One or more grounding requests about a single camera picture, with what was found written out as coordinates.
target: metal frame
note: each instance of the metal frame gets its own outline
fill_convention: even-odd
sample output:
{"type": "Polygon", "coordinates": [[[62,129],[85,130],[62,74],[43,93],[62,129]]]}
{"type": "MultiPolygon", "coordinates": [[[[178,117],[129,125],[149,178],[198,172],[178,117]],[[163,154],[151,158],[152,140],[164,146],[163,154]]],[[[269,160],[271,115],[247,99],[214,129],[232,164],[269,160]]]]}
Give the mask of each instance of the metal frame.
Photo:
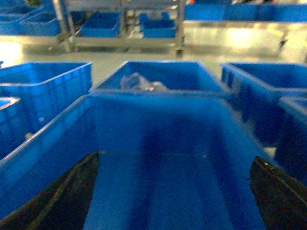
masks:
{"type": "Polygon", "coordinates": [[[185,17],[186,0],[175,0],[168,2],[158,2],[156,0],[130,2],[128,0],[118,1],[101,1],[101,0],[65,0],[68,6],[68,11],[98,11],[115,8],[121,12],[121,33],[120,37],[116,38],[99,38],[99,37],[81,37],[78,32],[75,34],[74,44],[76,46],[101,46],[101,47],[120,47],[120,48],[162,48],[174,47],[177,55],[182,55],[183,52],[183,21],[185,17]],[[177,32],[175,38],[130,38],[129,32],[131,28],[124,26],[125,12],[132,10],[169,10],[176,9],[177,11],[177,32]]]}
{"type": "MultiPolygon", "coordinates": [[[[54,8],[56,11],[57,19],[59,20],[61,26],[61,33],[57,36],[28,36],[28,35],[0,35],[0,42],[7,43],[19,43],[22,45],[47,45],[47,46],[58,46],[64,45],[65,51],[67,53],[72,51],[72,39],[71,35],[74,35],[74,30],[68,31],[65,15],[63,11],[60,0],[50,0],[53,1],[54,8]]],[[[69,23],[72,23],[70,13],[67,15],[69,23]]]]}

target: blue bin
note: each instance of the blue bin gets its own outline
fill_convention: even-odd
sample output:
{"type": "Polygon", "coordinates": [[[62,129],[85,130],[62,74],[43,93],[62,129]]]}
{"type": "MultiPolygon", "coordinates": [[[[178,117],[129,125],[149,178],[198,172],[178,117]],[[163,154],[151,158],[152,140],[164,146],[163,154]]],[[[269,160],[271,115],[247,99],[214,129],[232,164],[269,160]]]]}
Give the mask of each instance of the blue bin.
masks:
{"type": "Polygon", "coordinates": [[[23,28],[19,24],[23,17],[0,15],[0,35],[22,35],[23,28]]]}
{"type": "Polygon", "coordinates": [[[0,96],[21,98],[32,133],[91,86],[90,63],[26,63],[0,70],[0,96]]]}
{"type": "Polygon", "coordinates": [[[57,36],[61,33],[55,14],[40,13],[20,22],[24,32],[30,36],[57,36]]]}
{"type": "Polygon", "coordinates": [[[74,24],[86,18],[85,11],[71,11],[71,18],[74,24]]]}
{"type": "Polygon", "coordinates": [[[258,5],[234,4],[228,5],[225,10],[224,20],[227,21],[254,21],[258,5]]]}
{"type": "Polygon", "coordinates": [[[193,4],[186,6],[186,20],[195,21],[222,21],[226,5],[193,4]]]}
{"type": "Polygon", "coordinates": [[[281,98],[286,112],[275,159],[287,172],[307,185],[307,98],[281,98]]]}
{"type": "Polygon", "coordinates": [[[300,64],[224,63],[222,81],[234,93],[232,104],[254,124],[265,146],[276,146],[283,110],[282,96],[307,96],[307,66],[300,64]]]}
{"type": "Polygon", "coordinates": [[[80,29],[83,37],[117,37],[120,13],[95,13],[80,29]]]}
{"type": "Polygon", "coordinates": [[[90,89],[90,92],[145,95],[192,95],[229,98],[230,92],[200,62],[181,61],[128,61],[90,89]],[[138,72],[149,81],[162,82],[167,92],[136,92],[123,90],[120,81],[124,76],[138,72]]]}
{"type": "Polygon", "coordinates": [[[0,219],[104,150],[84,230],[264,230],[249,170],[268,158],[217,99],[87,95],[0,161],[0,219]]]}
{"type": "Polygon", "coordinates": [[[150,20],[143,23],[144,38],[174,38],[176,25],[174,20],[150,20]]]}
{"type": "Polygon", "coordinates": [[[260,4],[257,9],[256,21],[273,21],[274,4],[260,4]]]}
{"type": "Polygon", "coordinates": [[[30,17],[35,14],[38,14],[43,10],[43,7],[29,7],[29,6],[17,6],[9,11],[5,12],[5,15],[12,15],[12,16],[18,16],[18,17],[30,17]]]}
{"type": "Polygon", "coordinates": [[[23,143],[28,132],[20,99],[0,97],[0,160],[23,143]]]}
{"type": "Polygon", "coordinates": [[[292,23],[307,22],[307,4],[275,5],[272,21],[292,23]]]}

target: shelving unit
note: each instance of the shelving unit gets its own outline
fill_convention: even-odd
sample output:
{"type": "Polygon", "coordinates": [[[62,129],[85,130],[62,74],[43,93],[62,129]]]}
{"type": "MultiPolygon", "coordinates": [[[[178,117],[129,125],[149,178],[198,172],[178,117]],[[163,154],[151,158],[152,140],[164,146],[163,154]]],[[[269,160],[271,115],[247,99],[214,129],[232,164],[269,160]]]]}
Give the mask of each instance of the shelving unit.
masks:
{"type": "Polygon", "coordinates": [[[120,36],[115,38],[82,37],[80,31],[76,31],[74,44],[78,46],[101,46],[118,48],[162,48],[173,47],[177,55],[183,52],[183,21],[186,0],[66,0],[69,11],[117,11],[121,13],[120,36]],[[175,38],[135,38],[131,33],[136,27],[136,17],[130,26],[125,24],[125,15],[128,11],[165,11],[176,10],[177,32],[175,38]]]}
{"type": "Polygon", "coordinates": [[[65,15],[63,10],[65,6],[60,0],[43,0],[46,3],[46,9],[54,7],[57,19],[60,23],[61,33],[57,36],[28,36],[28,35],[0,35],[0,42],[19,43],[22,45],[46,45],[46,46],[64,46],[66,52],[71,52],[73,48],[73,39],[71,39],[72,32],[68,30],[65,22],[65,17],[72,23],[70,15],[65,15]]]}

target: plastic bag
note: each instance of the plastic bag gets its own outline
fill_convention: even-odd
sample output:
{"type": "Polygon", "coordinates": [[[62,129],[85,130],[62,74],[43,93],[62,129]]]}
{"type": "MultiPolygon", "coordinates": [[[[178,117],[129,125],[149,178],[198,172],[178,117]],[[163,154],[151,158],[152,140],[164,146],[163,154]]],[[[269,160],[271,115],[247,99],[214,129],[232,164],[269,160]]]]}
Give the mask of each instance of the plastic bag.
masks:
{"type": "Polygon", "coordinates": [[[166,92],[168,88],[160,81],[150,82],[141,74],[135,72],[132,75],[124,76],[120,81],[120,86],[124,90],[137,90],[137,91],[153,91],[153,92],[166,92]]]}

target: floor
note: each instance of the floor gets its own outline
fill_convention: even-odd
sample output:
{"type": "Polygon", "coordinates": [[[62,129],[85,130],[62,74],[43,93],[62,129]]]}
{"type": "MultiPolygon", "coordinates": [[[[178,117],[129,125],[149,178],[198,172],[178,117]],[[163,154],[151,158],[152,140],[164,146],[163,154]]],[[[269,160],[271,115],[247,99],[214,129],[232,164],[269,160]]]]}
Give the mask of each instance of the floor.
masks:
{"type": "Polygon", "coordinates": [[[289,28],[288,42],[279,52],[283,26],[276,24],[223,24],[217,27],[185,29],[185,52],[176,58],[174,50],[137,50],[122,52],[116,49],[80,47],[79,52],[66,54],[60,48],[25,47],[0,43],[2,67],[28,61],[90,61],[93,63],[93,82],[98,83],[126,60],[190,60],[201,61],[220,77],[221,62],[303,62],[307,53],[307,30],[300,25],[289,28]]]}

